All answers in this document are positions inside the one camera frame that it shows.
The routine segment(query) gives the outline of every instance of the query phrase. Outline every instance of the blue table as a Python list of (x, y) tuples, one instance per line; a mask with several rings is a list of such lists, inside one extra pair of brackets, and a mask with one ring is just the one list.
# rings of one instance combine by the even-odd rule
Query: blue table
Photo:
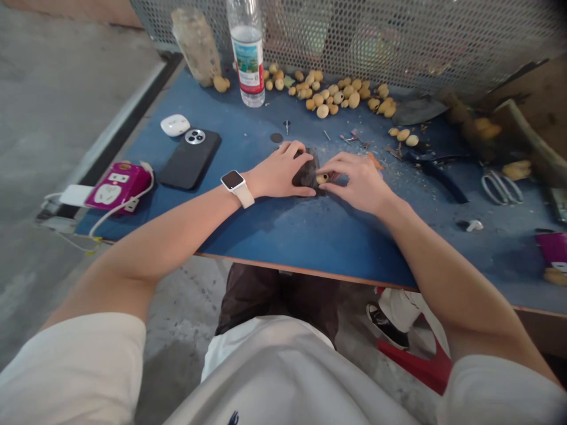
[[(340, 134), (356, 129), (369, 151), (386, 167), (384, 179), (417, 213), (468, 258), (515, 306), (545, 312), (567, 313), (567, 288), (542, 280), (545, 266), (534, 238), (537, 227), (561, 230), (545, 206), (542, 190), (529, 181), (520, 182), (525, 202), (500, 207), (482, 192), (481, 168), (474, 163), (453, 163), (445, 169), (471, 202), (459, 205), (443, 186), (386, 153), (397, 146), (388, 136), (389, 119), (370, 113), (365, 103), (357, 109), (341, 109), (325, 120), (305, 108), (304, 102), (285, 91), (266, 92), (266, 104), (257, 109), (244, 106), (232, 73), (232, 88), (224, 94), (202, 89), (185, 70), (169, 89), (147, 127), (123, 159), (149, 162), (157, 176), (181, 138), (171, 139), (159, 127), (166, 116), (181, 113), (195, 128), (221, 134), (223, 141), (200, 187), (180, 191), (157, 184), (133, 216), (107, 220), (97, 236), (118, 240), (154, 217), (190, 200), (220, 183), (220, 176), (236, 169), (247, 171), (278, 145), (275, 132), (285, 134), (283, 121), (290, 120), (289, 140), (301, 140), (315, 148), (321, 164), (339, 151), (363, 153), (362, 145), (348, 146)], [(329, 141), (324, 130), (331, 136)], [(416, 134), (421, 134), (419, 126)], [(421, 139), (438, 153), (466, 152), (458, 131), (443, 117), (435, 119)], [(77, 228), (88, 234), (102, 211), (90, 210)], [(459, 220), (479, 219), (485, 228), (466, 233)], [(238, 211), (200, 247), (210, 257), (277, 267), (284, 270), (335, 277), (357, 283), (416, 289), (412, 274), (384, 227), (367, 214), (353, 210), (334, 197), (310, 199), (261, 199), (253, 208)]]

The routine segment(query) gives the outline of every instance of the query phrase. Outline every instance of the white t-shirt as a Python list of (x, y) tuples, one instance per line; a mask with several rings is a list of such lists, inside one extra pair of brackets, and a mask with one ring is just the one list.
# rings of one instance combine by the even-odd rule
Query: white t-shirt
[[(0, 424), (130, 423), (142, 380), (146, 329), (99, 313), (30, 339), (0, 374)], [(457, 362), (440, 424), (552, 424), (567, 394), (538, 373), (488, 356)], [(307, 323), (252, 319), (215, 336), (202, 382), (168, 425), (417, 424)]]

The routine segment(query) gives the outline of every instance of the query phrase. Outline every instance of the watch face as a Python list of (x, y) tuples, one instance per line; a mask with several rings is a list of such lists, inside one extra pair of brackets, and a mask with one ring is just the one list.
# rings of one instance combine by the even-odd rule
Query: watch face
[(228, 187), (228, 189), (234, 189), (244, 181), (242, 176), (238, 174), (236, 170), (232, 170), (228, 174), (223, 175), (221, 180), (224, 183), (224, 185)]

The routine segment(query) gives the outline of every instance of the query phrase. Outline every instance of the white watch strap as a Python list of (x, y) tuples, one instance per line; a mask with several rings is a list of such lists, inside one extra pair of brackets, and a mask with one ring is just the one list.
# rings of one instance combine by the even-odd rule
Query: white watch strap
[(233, 193), (239, 199), (239, 201), (242, 204), (242, 207), (244, 207), (244, 209), (253, 205), (254, 202), (255, 202), (254, 197), (252, 196), (252, 194), (248, 190), (248, 186), (246, 186), (246, 184), (243, 184), (242, 186), (234, 189)]

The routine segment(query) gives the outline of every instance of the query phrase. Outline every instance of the plastic water bottle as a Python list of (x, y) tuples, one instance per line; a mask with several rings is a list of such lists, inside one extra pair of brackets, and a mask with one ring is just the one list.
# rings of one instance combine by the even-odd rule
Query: plastic water bottle
[(264, 104), (262, 13), (258, 0), (226, 0), (240, 94), (246, 106)]

